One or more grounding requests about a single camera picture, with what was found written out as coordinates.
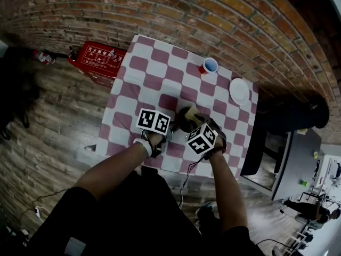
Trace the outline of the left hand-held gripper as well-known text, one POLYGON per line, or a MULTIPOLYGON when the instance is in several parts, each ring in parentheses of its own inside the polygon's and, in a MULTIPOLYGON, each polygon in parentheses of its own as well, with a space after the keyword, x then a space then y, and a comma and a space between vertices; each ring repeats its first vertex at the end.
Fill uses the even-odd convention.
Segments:
POLYGON ((140 143, 149 157, 156 158, 165 151, 166 143, 172 138, 175 122, 171 117, 156 110, 141 108, 136 127, 141 129, 140 143))

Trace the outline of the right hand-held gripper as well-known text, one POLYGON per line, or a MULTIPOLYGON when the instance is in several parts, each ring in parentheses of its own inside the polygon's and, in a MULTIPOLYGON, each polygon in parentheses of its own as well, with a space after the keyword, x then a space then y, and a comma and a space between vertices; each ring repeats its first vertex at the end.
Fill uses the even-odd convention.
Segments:
POLYGON ((194 115, 201 125, 190 132, 186 144, 204 160, 209 160, 215 153, 226 152, 226 135, 217 123, 206 114, 194 115))

